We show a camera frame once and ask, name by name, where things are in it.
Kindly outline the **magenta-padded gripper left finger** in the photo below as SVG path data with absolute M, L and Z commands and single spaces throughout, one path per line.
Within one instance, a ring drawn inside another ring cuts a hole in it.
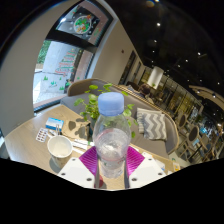
M 91 147 L 79 158 L 72 157 L 58 176 L 84 188 L 98 187 L 99 171 L 96 148 Z

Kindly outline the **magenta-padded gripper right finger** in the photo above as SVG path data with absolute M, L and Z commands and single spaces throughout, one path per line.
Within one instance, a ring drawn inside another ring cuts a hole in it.
M 166 176 L 150 154 L 132 147 L 127 150 L 126 175 L 130 188 L 140 188 Z

